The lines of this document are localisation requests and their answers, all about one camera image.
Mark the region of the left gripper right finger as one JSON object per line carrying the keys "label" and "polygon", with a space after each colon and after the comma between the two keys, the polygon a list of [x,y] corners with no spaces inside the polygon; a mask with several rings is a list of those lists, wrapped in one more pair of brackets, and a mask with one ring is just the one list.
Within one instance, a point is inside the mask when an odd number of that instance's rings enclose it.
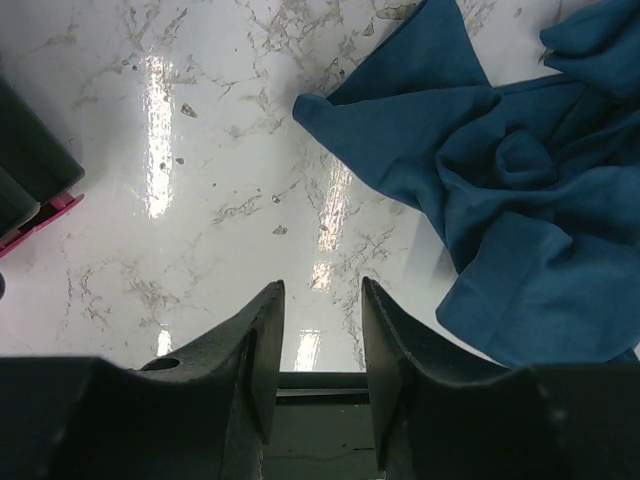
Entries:
{"label": "left gripper right finger", "polygon": [[635,479],[635,363],[510,370],[362,282],[376,459],[389,479]]}

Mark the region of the blue t shirt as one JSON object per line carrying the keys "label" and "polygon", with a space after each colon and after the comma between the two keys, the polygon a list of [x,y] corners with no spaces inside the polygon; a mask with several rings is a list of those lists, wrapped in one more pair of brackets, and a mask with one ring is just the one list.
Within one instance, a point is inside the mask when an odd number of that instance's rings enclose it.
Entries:
{"label": "blue t shirt", "polygon": [[541,31],[552,74],[490,84],[457,4],[424,1],[294,119],[423,212],[457,279],[439,323],[508,366],[632,362],[639,343],[639,5]]}

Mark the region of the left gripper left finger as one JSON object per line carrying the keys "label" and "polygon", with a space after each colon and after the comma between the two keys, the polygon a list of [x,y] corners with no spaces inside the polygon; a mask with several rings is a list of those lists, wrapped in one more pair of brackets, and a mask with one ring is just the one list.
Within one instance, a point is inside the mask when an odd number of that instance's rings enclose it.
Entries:
{"label": "left gripper left finger", "polygon": [[270,439],[285,286],[140,369],[99,357],[1,362],[5,479],[257,479]]}

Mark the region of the black pink drawer organizer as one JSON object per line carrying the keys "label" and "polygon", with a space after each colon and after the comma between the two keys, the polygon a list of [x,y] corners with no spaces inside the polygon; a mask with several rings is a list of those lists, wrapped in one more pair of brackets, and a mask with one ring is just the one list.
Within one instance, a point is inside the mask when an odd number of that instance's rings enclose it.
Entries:
{"label": "black pink drawer organizer", "polygon": [[24,100],[1,82],[1,255],[76,207],[84,169]]}

